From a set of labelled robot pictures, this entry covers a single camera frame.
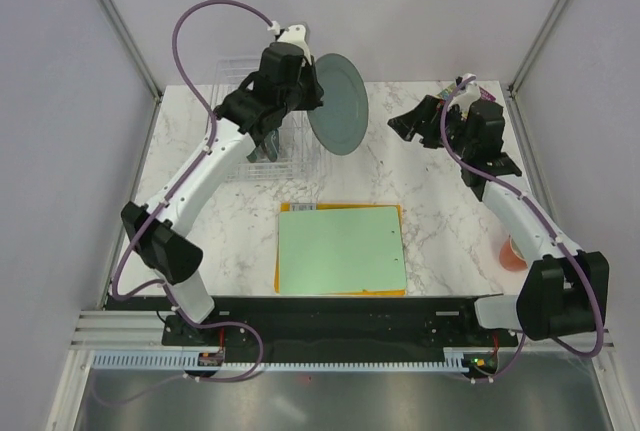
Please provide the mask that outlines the grey-green plate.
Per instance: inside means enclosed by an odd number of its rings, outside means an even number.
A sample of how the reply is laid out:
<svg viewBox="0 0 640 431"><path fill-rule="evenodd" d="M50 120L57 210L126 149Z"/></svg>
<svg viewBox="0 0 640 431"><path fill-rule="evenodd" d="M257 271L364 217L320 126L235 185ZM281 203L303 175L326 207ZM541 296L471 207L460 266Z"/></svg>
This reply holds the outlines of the grey-green plate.
<svg viewBox="0 0 640 431"><path fill-rule="evenodd" d="M321 106L307 112L311 129L328 152L351 154L368 128L369 102L364 81L356 66L336 53L317 60L316 74L324 96Z"/></svg>

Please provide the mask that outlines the right aluminium frame post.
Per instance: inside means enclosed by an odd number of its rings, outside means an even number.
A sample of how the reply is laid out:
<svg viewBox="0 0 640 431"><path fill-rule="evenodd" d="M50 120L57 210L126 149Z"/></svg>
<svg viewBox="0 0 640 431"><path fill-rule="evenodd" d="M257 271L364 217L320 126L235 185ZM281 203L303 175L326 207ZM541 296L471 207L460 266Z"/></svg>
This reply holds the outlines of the right aluminium frame post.
<svg viewBox="0 0 640 431"><path fill-rule="evenodd" d="M506 86L506 90L511 99L514 99L517 96L518 91L522 88L522 85L534 67L551 34L559 25L559 22L568 9L570 3L571 0L554 0L550 10L542 22L542 25L536 33L533 42L529 46L523 60L518 66L514 77Z"/></svg>

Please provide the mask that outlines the orange plastic cup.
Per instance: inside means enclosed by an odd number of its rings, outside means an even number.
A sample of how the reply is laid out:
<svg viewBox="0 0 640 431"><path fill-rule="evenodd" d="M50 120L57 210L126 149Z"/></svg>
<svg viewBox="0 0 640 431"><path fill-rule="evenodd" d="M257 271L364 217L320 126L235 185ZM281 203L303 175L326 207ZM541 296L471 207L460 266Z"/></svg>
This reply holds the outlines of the orange plastic cup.
<svg viewBox="0 0 640 431"><path fill-rule="evenodd" d="M507 271L520 272L527 269L527 263L519 253L511 236L501 246L498 259L500 265Z"/></svg>

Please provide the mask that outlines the red and teal plate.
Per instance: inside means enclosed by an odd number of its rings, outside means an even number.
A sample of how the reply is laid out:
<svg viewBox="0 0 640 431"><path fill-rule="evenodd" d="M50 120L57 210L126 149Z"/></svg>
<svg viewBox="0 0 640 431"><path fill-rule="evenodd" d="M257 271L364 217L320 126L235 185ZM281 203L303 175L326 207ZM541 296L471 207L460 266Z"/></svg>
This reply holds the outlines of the red and teal plate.
<svg viewBox="0 0 640 431"><path fill-rule="evenodd" d="M261 146L257 146L248 156L247 161L250 163L263 162L266 159L266 155Z"/></svg>

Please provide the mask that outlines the aluminium front rail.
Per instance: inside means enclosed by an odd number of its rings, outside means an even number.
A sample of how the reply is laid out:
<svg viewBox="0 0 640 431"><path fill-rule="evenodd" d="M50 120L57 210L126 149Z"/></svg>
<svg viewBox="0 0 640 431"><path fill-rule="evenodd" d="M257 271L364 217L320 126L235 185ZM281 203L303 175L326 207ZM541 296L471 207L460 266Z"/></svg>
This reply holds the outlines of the aluminium front rail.
<svg viewBox="0 0 640 431"><path fill-rule="evenodd" d="M342 346L360 343L369 347L416 345L420 349L516 345L516 337L509 331L484 329L460 309L418 307L373 313L338 307L303 311L266 308L259 302L256 308L248 304L216 315L210 322L221 327L194 328L179 316L159 317L146 311L85 312L78 321L73 340L113 346L147 342L151 346L247 349L256 344L247 329L252 327L269 349L329 342L340 342Z"/></svg>

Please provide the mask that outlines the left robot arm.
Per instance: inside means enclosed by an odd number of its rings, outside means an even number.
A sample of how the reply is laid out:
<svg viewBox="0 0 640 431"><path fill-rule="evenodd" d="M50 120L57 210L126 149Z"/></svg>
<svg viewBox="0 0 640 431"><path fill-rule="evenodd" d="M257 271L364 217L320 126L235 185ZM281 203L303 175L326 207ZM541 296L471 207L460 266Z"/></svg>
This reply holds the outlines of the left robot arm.
<svg viewBox="0 0 640 431"><path fill-rule="evenodd" d="M313 110L322 96L308 45L279 39L262 52L258 69L215 107L203 143L163 190L143 205L124 206L130 250L167 287L186 317L185 333L196 343L211 343L220 329L199 274L204 253L188 239L196 218L227 175L288 113Z"/></svg>

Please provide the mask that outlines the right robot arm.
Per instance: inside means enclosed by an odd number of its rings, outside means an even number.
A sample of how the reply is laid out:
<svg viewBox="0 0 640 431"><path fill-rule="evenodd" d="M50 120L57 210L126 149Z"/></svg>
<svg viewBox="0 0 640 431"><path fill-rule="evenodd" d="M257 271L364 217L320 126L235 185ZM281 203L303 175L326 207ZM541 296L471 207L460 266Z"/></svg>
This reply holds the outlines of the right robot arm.
<svg viewBox="0 0 640 431"><path fill-rule="evenodd" d="M388 120L403 140L444 148L461 168L461 178L508 231L528 273L518 295L476 299L475 310L458 319L458 332L477 345L494 329L518 330L534 340L559 340L586 332L602 335L609 264L600 252L586 252L551 220L531 196L518 165L503 150L502 107L476 99L467 109L426 96L413 110Z"/></svg>

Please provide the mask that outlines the aluminium frame post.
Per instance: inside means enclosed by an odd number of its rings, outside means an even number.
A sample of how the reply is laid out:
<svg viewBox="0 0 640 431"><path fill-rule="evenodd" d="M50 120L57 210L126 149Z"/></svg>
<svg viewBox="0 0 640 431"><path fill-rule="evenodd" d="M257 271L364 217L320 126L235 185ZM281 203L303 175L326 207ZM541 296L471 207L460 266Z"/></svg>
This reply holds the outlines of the aluminium frame post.
<svg viewBox="0 0 640 431"><path fill-rule="evenodd" d="M155 104L161 102L163 92L153 77L149 65L147 64L143 54L135 39L125 23L120 11L114 0L96 0L107 21L116 34L118 41L123 47L129 60L133 64L137 74L144 82L147 90L150 92Z"/></svg>
<svg viewBox="0 0 640 431"><path fill-rule="evenodd" d="M517 96L518 91L522 88L522 85L534 67L551 34L559 25L559 22L568 9L570 3L571 0L554 0L550 10L542 22L542 25L536 33L533 42L529 46L523 60L518 66L514 77L506 86L506 90L511 99L514 99Z"/></svg>

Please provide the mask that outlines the left aluminium frame post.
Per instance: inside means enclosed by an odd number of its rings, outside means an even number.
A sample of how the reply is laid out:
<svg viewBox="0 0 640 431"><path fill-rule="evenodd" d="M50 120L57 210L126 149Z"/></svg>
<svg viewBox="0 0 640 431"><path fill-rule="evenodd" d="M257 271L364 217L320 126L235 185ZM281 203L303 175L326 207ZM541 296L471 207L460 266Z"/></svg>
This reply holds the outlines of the left aluminium frame post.
<svg viewBox="0 0 640 431"><path fill-rule="evenodd" d="M163 92L153 77L149 65L147 64L143 54L135 39L125 23L120 11L114 0L96 0L107 21L116 34L118 41L123 47L129 60L133 64L137 74L144 82L147 90L150 92L155 104L161 102Z"/></svg>

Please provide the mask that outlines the dark teal flowered plate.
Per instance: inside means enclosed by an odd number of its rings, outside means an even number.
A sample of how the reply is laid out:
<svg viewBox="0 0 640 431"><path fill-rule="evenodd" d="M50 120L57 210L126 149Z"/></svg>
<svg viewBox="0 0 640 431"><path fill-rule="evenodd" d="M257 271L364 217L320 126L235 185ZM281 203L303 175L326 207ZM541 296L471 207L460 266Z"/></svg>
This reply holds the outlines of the dark teal flowered plate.
<svg viewBox="0 0 640 431"><path fill-rule="evenodd" d="M276 162L278 160L280 148L279 131L271 131L263 141L263 151L270 162Z"/></svg>

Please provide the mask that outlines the purple book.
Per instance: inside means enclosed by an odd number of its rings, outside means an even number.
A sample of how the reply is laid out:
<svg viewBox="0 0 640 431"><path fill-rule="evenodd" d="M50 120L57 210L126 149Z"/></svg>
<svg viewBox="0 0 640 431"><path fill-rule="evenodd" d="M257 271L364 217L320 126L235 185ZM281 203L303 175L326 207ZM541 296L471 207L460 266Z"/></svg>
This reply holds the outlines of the purple book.
<svg viewBox="0 0 640 431"><path fill-rule="evenodd" d="M455 90L456 88L456 83L450 83L447 87L443 88L438 94L437 97L443 101L445 101ZM486 100L486 101L490 101L490 102L495 102L496 101L496 97L494 95L492 95L491 93L489 93L485 88L477 85L478 91L479 91L479 98ZM456 104L458 102L461 102L463 100L463 96L464 96L465 92L464 91L459 91L456 96L453 98L452 100L452 104Z"/></svg>

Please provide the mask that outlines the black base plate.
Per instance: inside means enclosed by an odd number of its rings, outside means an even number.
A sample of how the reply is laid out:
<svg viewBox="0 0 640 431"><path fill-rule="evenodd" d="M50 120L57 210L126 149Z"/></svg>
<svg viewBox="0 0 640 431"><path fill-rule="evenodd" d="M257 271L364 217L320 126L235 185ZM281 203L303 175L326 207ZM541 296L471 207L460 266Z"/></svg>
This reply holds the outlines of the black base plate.
<svg viewBox="0 0 640 431"><path fill-rule="evenodd" d="M472 297L219 296L206 325L167 316L165 346L222 346L228 364L436 362L444 350L516 344L511 325L480 326Z"/></svg>

